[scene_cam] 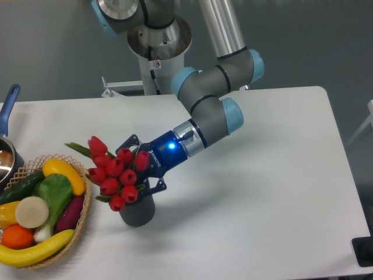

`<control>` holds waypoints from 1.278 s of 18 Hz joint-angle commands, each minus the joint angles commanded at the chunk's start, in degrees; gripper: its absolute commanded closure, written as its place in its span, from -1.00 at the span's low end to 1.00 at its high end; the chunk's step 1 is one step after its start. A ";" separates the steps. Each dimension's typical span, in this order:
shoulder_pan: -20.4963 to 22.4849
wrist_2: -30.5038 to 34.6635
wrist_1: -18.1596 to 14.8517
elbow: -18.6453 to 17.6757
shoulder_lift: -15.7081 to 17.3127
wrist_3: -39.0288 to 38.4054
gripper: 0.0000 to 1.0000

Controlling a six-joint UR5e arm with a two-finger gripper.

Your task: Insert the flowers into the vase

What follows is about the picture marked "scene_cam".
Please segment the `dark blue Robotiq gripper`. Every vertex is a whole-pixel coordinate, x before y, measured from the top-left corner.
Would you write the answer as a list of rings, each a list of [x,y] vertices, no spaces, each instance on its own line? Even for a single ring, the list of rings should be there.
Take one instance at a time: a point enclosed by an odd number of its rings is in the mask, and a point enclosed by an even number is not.
[[[141,197],[165,191],[167,185],[162,177],[188,158],[173,131],[168,131],[150,142],[142,142],[136,134],[132,134],[115,150],[115,153],[118,154],[121,149],[131,146],[140,146],[139,151],[146,151],[149,154],[149,167],[140,175],[141,180],[147,179],[145,188],[139,192]],[[154,187],[150,185],[149,177],[159,178]]]

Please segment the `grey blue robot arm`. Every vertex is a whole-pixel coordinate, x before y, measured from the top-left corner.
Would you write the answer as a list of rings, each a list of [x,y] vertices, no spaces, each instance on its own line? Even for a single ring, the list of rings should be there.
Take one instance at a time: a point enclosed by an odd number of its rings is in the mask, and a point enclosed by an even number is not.
[[[143,171],[138,198],[163,191],[164,174],[187,158],[239,129],[244,122],[238,104],[228,94],[258,80],[263,59],[247,48],[231,1],[200,1],[217,64],[208,71],[184,65],[191,45],[188,23],[175,14],[173,1],[93,1],[102,28],[111,35],[127,34],[140,66],[146,95],[175,95],[190,119],[149,143],[137,145]]]

